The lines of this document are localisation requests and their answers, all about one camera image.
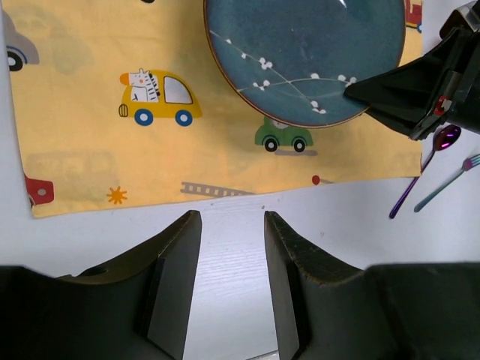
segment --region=fork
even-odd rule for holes
[[[413,209],[414,212],[419,212],[422,210],[431,200],[434,199],[438,194],[440,194],[442,191],[444,191],[447,186],[449,186],[452,182],[460,178],[460,176],[465,173],[466,171],[469,171],[473,169],[474,167],[477,167],[480,165],[480,154],[473,155],[472,157],[467,158],[466,160],[463,161],[462,167],[458,172],[454,175],[454,177],[450,180],[448,180],[445,184],[442,186],[439,186],[435,191],[433,191],[430,195],[425,197],[421,202],[419,202],[416,207]]]

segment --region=red cartoon vehicle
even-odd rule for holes
[[[405,0],[406,26],[422,33],[422,0]]]
[[[54,199],[53,183],[51,181],[37,180],[25,176],[25,185],[27,187],[30,205],[36,206],[51,203]]]

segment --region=white flower pattern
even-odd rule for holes
[[[278,77],[280,77],[283,80],[281,82],[274,82],[274,83],[270,83],[267,79],[264,79],[264,80],[261,80],[261,81],[256,81],[256,82],[252,83],[252,86],[255,89],[259,89],[260,91],[264,92],[266,90],[266,88],[268,88],[270,86],[289,84],[295,90],[295,92],[297,92],[299,94],[300,98],[304,98],[310,104],[312,111],[314,111],[315,113],[318,113],[319,115],[326,114],[327,110],[325,108],[321,107],[317,100],[311,100],[307,95],[305,95],[303,92],[301,92],[299,90],[299,88],[295,85],[295,83],[304,82],[304,81],[337,81],[337,82],[343,83],[345,85],[345,87],[348,87],[348,86],[352,85],[353,83],[357,82],[357,79],[354,76],[351,76],[349,79],[347,79],[347,77],[345,75],[340,74],[340,75],[338,75],[337,79],[331,79],[331,78],[321,77],[318,73],[311,73],[310,77],[305,78],[305,79],[288,80],[287,78],[285,78],[285,76],[283,76],[277,70],[274,69],[274,65],[271,61],[267,60],[264,57],[255,58],[252,55],[249,55],[248,53],[244,52],[242,49],[239,49],[237,46],[235,46],[229,38],[223,38],[219,34],[215,33],[212,30],[210,30],[210,33],[213,36],[215,36],[216,38],[219,38],[219,39],[225,41],[227,44],[231,45],[236,50],[238,50],[240,52],[240,56],[241,56],[242,59],[244,59],[244,60],[251,59],[251,60],[254,60],[255,62],[258,62],[260,64],[260,67],[262,68],[262,70],[272,71],[273,73],[275,73]],[[251,89],[251,88],[237,88],[236,90],[237,90],[237,92],[243,92],[243,91],[248,90],[248,89]],[[332,96],[332,95],[341,95],[341,94],[343,94],[343,93],[325,94],[321,98],[327,98],[327,97]]]

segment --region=plate rim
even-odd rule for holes
[[[259,113],[263,114],[264,116],[272,119],[272,120],[276,120],[278,122],[281,122],[285,125],[289,125],[289,126],[293,126],[293,127],[297,127],[297,128],[306,128],[306,129],[323,129],[323,128],[331,128],[333,126],[338,126],[338,125],[342,125],[342,124],[345,124],[346,122],[349,122],[355,118],[358,118],[359,116],[363,115],[370,107],[369,106],[366,106],[365,109],[363,109],[362,111],[358,112],[357,114],[341,121],[341,122],[337,122],[335,124],[327,124],[327,125],[300,125],[300,124],[292,124],[291,122],[288,122],[287,120],[284,120],[282,118],[278,118],[277,116],[272,116],[271,114],[268,114],[267,112],[265,112],[264,110],[260,109],[258,107],[258,105],[256,105],[255,103],[253,103],[252,101],[250,101],[249,99],[247,99],[243,94],[239,93],[236,89],[236,87],[233,85],[233,82],[232,80],[230,79],[230,77],[228,76],[227,72],[224,70],[223,66],[221,65],[220,63],[220,59],[217,57],[217,53],[215,52],[215,49],[213,47],[213,42],[212,42],[212,35],[210,34],[210,28],[209,28],[209,21],[207,19],[207,6],[208,6],[208,2],[210,1],[215,1],[215,0],[202,0],[203,1],[203,29],[205,31],[205,36],[207,37],[207,42],[208,42],[208,48],[210,49],[210,53],[212,54],[213,56],[213,59],[215,60],[215,64],[217,65],[217,68],[220,70],[223,78],[228,82],[229,86],[233,89],[233,91],[245,102],[247,103],[249,106],[253,107],[256,111],[258,111]],[[403,11],[402,11],[402,18],[403,18],[403,23],[406,22],[406,17],[405,17],[405,0],[396,0],[398,2],[402,2],[403,6]],[[398,66],[400,65],[401,63],[401,59],[404,55],[404,51],[405,51],[405,40],[406,40],[406,37],[407,37],[407,26],[405,25],[403,27],[403,34],[402,34],[402,39],[403,39],[403,46],[402,46],[402,49],[400,51],[400,54],[398,55],[398,58],[397,58],[397,61],[396,61],[396,64],[395,64],[395,68],[398,68]]]

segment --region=yellow tablecloth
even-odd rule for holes
[[[14,26],[5,36],[36,217],[419,175],[420,144],[367,115],[300,130],[250,108],[209,52],[202,0],[4,0],[3,7],[4,24],[7,17]],[[18,47],[27,58],[21,70]],[[421,35],[408,28],[403,62],[421,48]],[[156,92],[168,106],[155,102]],[[136,123],[131,97],[152,100],[149,126]],[[185,98],[189,126],[178,124],[190,121],[177,113]],[[275,152],[256,143],[268,132],[282,139]],[[291,146],[297,135],[301,153]]]

